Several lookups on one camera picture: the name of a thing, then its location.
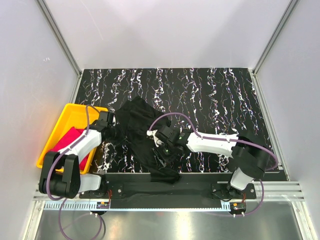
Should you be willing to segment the black t shirt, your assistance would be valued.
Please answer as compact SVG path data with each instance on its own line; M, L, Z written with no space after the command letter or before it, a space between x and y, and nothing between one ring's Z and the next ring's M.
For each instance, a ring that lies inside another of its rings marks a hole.
M115 119L126 140L126 145L137 161L150 172L153 182L174 184L181 178L176 170L166 166L159 168L152 147L155 142L147 137L147 131L152 123L163 113L150 106L140 96L126 101L115 111Z

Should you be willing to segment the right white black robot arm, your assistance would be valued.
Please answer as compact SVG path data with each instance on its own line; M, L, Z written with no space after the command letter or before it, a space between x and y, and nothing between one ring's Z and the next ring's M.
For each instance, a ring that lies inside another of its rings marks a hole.
M163 125L160 129L148 130L146 135L153 138L153 151L163 166L185 152L211 153L235 160L236 169L227 185L228 195L235 199L244 194L249 183L263 178L270 158L277 159L272 151L257 144L257 139L249 133L216 135L190 129L180 131Z

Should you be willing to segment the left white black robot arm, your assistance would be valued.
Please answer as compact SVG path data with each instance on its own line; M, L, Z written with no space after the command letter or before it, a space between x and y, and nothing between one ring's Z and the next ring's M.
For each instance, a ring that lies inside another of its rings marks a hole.
M116 115L100 111L98 119L88 124L82 134L66 147L44 155L38 190L51 200L73 199L80 191L82 177L80 163L105 141L119 141L121 129Z

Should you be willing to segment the yellow plastic bin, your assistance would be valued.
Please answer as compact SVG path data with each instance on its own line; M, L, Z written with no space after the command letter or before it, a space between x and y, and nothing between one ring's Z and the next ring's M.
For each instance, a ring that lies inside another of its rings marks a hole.
M80 130L83 133L89 123L92 124L99 118L99 112L101 111L107 112L108 109L99 106L95 109L90 107L87 111L89 117L87 117L85 105L66 104L36 162L36 166L40 169L43 167L45 154L52 150L71 128Z

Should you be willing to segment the red t shirt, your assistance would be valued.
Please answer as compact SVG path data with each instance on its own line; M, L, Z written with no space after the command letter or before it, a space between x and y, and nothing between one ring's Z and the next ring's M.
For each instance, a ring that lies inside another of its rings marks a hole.
M48 148L47 150L44 150L44 153L42 154L42 158L44 158L45 154L50 151L58 152L62 148L67 147L72 142L74 142L77 138L79 138L84 131L85 131L84 129L75 128L74 126L71 127L53 147ZM89 172L95 151L96 151L96 148L94 148L90 153L88 153L86 157L79 164L79 169L83 174L86 174Z

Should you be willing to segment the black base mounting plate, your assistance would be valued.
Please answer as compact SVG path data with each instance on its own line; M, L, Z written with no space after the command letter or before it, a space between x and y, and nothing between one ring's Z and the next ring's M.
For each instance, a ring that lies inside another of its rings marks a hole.
M107 173L102 192L83 191L81 199L132 202L177 202L208 205L212 201L255 200L254 185L250 183L242 193L227 193L230 173L182 173L176 183L152 182L149 173Z

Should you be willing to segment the aluminium frame rail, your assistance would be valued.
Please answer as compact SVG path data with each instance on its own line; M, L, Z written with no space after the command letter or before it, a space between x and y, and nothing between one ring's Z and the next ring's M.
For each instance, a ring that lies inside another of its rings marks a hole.
M262 185L259 181L252 182L257 197L262 195ZM262 182L264 189L264 199L266 201L304 201L304 195L301 186L297 181L264 181ZM50 199L35 191L32 198L33 201L49 201Z

